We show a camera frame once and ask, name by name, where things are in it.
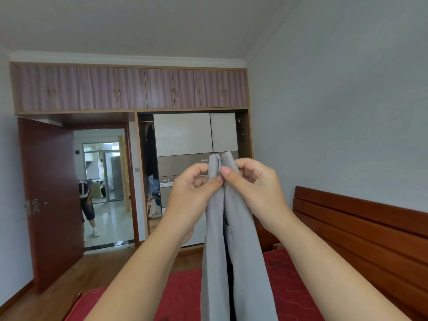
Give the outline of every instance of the white sneakers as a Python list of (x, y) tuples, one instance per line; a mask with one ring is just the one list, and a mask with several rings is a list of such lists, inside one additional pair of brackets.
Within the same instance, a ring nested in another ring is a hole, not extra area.
[(96, 227), (92, 228), (92, 237), (99, 237), (100, 235)]

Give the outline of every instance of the hand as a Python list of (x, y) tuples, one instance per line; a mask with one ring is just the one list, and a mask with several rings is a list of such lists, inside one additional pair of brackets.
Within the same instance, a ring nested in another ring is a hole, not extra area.
[(265, 229), (275, 235), (278, 221), (285, 214), (292, 215), (275, 170), (248, 158), (235, 162), (241, 174), (229, 167), (222, 167), (221, 174), (242, 195)]
[(210, 181), (207, 177), (199, 177), (207, 171), (208, 164), (196, 163), (174, 180), (168, 209), (161, 224), (168, 225), (171, 231), (178, 231), (182, 244), (189, 241), (208, 200), (223, 184), (222, 177), (212, 178)]

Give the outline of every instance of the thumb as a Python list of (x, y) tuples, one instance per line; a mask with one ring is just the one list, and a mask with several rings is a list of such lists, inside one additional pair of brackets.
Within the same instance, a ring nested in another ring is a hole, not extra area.
[(244, 198), (253, 187), (252, 183), (242, 178), (238, 172), (230, 167), (222, 167), (220, 173)]
[(223, 185), (223, 181), (221, 177), (212, 178), (206, 184), (197, 188), (196, 191), (201, 192), (206, 196), (206, 199), (210, 199), (211, 196)]

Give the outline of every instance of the shorts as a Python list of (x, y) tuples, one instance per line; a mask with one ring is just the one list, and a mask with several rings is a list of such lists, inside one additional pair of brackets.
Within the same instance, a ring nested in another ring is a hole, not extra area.
[(86, 216), (88, 221), (93, 220), (95, 218), (95, 210), (92, 201), (89, 201), (89, 204), (86, 204), (87, 198), (80, 198), (80, 208)]

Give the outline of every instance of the red bedspread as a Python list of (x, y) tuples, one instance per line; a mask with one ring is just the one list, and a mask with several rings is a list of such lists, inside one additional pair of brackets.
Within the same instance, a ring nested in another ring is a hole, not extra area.
[[(279, 321), (323, 321), (285, 249), (263, 254)], [(201, 269), (171, 274), (155, 321), (200, 321)], [(66, 321), (83, 321), (105, 289), (84, 294)]]

